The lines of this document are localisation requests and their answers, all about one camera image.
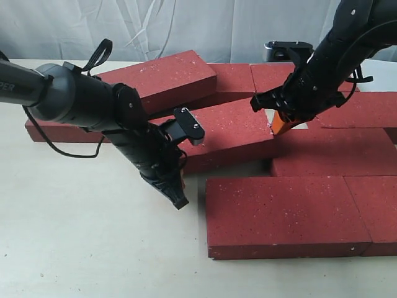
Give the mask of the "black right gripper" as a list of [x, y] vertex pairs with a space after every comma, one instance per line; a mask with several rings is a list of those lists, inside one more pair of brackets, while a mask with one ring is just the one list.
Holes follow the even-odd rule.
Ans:
[[339, 91], [343, 79], [318, 61], [312, 51], [289, 51], [295, 68], [283, 85], [253, 95], [250, 105], [254, 112], [275, 110], [271, 122], [274, 135], [281, 135], [298, 122], [313, 120], [318, 114], [341, 107], [346, 97]]

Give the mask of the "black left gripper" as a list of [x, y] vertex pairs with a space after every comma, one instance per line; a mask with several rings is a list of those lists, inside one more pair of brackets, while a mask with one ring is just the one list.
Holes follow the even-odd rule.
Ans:
[[185, 152], [178, 146], [160, 150], [140, 148], [136, 151], [136, 167], [140, 176], [155, 190], [167, 197], [177, 209], [189, 203], [184, 193], [180, 158]]

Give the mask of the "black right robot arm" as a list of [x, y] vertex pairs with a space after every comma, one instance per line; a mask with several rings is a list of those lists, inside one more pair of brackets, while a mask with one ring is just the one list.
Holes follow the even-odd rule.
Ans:
[[339, 87], [373, 81], [363, 76], [362, 62], [393, 45], [396, 1], [341, 1], [331, 29], [317, 47], [299, 41], [265, 44], [268, 61], [290, 61], [295, 67], [281, 86], [253, 95], [250, 105], [254, 112], [273, 110], [271, 130], [281, 135], [343, 106], [350, 96]]

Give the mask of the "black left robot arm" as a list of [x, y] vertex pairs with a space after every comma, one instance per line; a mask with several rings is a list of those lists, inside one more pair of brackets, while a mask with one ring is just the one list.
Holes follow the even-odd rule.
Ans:
[[1, 60], [1, 102], [21, 105], [30, 119], [57, 122], [99, 132], [177, 209], [188, 204], [181, 178], [184, 151], [178, 144], [194, 121], [186, 108], [174, 119], [149, 122], [136, 89], [87, 76], [70, 63], [31, 70]]

